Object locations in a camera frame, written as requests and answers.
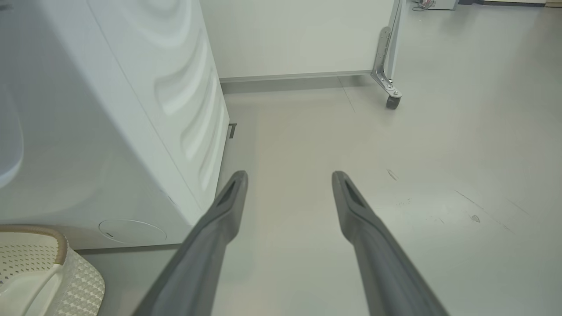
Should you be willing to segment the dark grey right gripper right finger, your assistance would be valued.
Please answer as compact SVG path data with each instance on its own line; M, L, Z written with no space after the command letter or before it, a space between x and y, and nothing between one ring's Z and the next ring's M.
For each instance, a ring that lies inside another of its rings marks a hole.
M448 312L351 178L331 178L340 228L354 247L372 316L447 316Z

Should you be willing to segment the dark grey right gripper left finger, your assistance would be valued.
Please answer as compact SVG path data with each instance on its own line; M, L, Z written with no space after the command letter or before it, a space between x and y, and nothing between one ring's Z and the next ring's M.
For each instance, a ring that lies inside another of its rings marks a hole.
M135 316L211 315L223 256L239 232L247 189L247 172L234 172L141 300Z

